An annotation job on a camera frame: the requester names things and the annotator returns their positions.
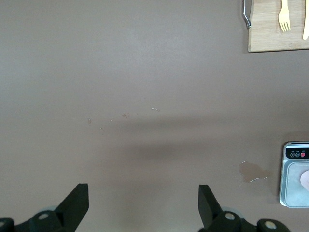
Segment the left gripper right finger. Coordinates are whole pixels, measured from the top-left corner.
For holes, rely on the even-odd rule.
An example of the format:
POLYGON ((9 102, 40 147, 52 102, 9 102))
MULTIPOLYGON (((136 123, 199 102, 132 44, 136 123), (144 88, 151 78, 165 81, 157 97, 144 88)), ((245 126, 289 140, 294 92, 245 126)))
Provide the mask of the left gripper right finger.
POLYGON ((261 219, 252 225, 237 213, 224 211, 208 185, 199 185, 198 211, 203 223, 201 232, 288 232, 283 223, 273 219, 261 219))

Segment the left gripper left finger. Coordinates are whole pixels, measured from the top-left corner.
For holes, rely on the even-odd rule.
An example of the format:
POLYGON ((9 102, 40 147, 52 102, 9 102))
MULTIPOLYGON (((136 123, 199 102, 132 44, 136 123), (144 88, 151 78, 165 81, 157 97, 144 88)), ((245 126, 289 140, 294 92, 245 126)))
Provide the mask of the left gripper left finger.
POLYGON ((2 232, 74 232, 89 209, 88 184, 78 184, 54 210, 35 214, 15 225, 8 217, 0 219, 2 232))

